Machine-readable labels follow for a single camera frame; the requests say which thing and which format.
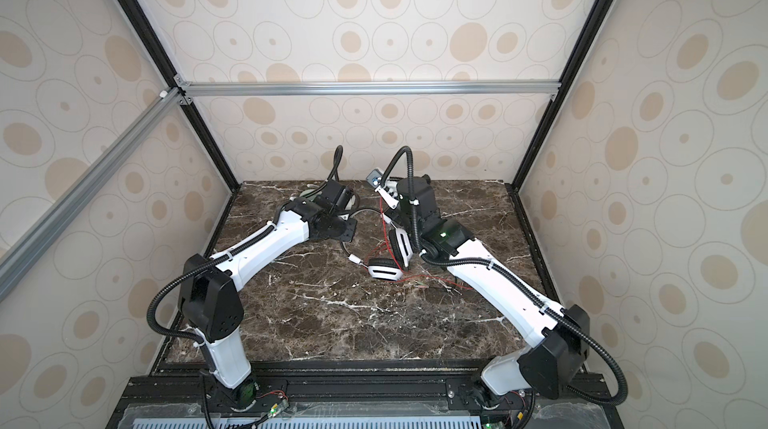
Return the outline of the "white black red-cabled headphones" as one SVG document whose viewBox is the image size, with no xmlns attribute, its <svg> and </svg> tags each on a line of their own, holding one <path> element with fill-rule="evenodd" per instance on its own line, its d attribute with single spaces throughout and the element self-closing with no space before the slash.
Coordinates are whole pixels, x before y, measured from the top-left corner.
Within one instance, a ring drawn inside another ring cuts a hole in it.
<svg viewBox="0 0 768 429">
<path fill-rule="evenodd" d="M 403 229 L 395 228 L 391 221 L 383 214 L 382 209 L 361 207 L 345 211 L 342 218 L 349 222 L 355 222 L 356 217 L 364 212 L 373 212 L 377 216 L 383 231 L 383 240 L 365 257 L 355 255 L 350 251 L 345 242 L 340 242 L 340 248 L 350 262 L 363 267 L 373 279 L 391 284 L 432 280 L 439 282 L 446 288 L 472 291 L 471 287 L 459 283 L 456 278 L 451 280 L 424 271 L 418 273 L 411 272 L 413 252 L 407 247 L 409 242 L 407 234 Z"/>
</svg>

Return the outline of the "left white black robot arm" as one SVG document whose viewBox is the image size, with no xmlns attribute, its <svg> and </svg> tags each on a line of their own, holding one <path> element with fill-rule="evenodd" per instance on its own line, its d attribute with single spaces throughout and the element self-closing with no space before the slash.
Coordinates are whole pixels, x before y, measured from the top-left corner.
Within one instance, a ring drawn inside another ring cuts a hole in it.
<svg viewBox="0 0 768 429">
<path fill-rule="evenodd" d="M 348 214 L 353 191 L 339 181 L 342 156 L 339 145 L 332 169 L 319 188 L 284 203 L 263 228 L 229 249 L 210 258 L 191 257 L 184 273 L 149 303 L 148 326 L 158 334 L 193 341 L 202 349 L 220 385 L 234 390 L 251 374 L 240 334 L 244 308 L 239 292 L 244 286 L 295 246 L 307 241 L 353 239 L 357 222 Z M 179 310 L 192 325 L 190 331 L 172 330 L 157 320 L 160 303 L 175 288 L 180 289 Z"/>
</svg>

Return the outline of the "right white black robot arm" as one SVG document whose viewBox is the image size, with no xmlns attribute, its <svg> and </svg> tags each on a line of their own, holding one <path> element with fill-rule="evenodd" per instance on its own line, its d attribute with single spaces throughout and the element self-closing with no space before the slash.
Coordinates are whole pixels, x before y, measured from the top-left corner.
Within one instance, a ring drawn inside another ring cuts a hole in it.
<svg viewBox="0 0 768 429">
<path fill-rule="evenodd" d="M 396 263 L 419 258 L 447 270 L 468 284 L 502 314 L 523 338 L 521 349 L 494 358 L 480 372 L 484 398 L 495 404 L 510 392 L 526 390 L 548 399 L 566 393 L 593 404 L 618 406 L 628 397 L 623 370 L 591 337 L 590 318 L 579 306 L 564 308 L 515 275 L 455 218 L 444 217 L 428 177 L 414 173 L 414 154 L 401 147 L 384 170 L 373 170 L 368 183 L 385 204 L 385 217 L 405 234 L 405 253 Z M 613 373 L 617 390 L 599 396 L 580 389 L 573 379 L 590 353 Z"/>
</svg>

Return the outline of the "mint green wired headphones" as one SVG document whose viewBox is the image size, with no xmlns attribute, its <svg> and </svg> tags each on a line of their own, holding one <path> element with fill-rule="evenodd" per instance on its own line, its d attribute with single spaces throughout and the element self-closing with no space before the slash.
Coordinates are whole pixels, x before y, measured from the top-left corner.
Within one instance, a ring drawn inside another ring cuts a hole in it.
<svg viewBox="0 0 768 429">
<path fill-rule="evenodd" d="M 300 197 L 312 200 L 315 196 L 319 195 L 323 191 L 325 186 L 326 186 L 326 184 L 323 183 L 320 186 L 318 186 L 317 188 L 304 190 L 304 191 L 302 191 L 300 193 Z"/>
</svg>

